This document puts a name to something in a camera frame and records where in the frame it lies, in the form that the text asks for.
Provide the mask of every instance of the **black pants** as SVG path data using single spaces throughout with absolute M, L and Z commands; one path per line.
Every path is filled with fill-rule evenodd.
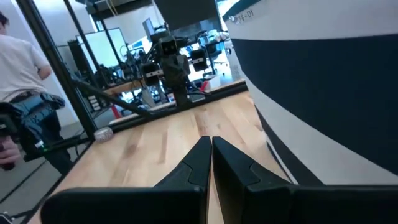
M 14 99 L 12 99 L 10 103 L 18 103 L 26 98 L 29 98 L 30 96 L 32 96 L 32 94 L 17 96 Z M 60 126 L 60 122 L 58 120 L 57 113 L 53 113 L 50 116 L 46 117 L 41 122 L 40 126 L 42 127 L 43 135 L 47 141 L 57 142 L 57 141 L 63 140 L 62 136 L 60 135 L 61 126 Z M 26 141 L 20 142 L 22 149 L 32 147 L 32 144 L 35 144 L 35 143 L 36 142 L 26 142 Z M 72 168 L 73 163 L 70 160 L 70 155 L 67 150 L 53 152 L 53 153 L 47 154 L 44 157 L 62 175 L 66 175 L 69 172 L 69 170 Z

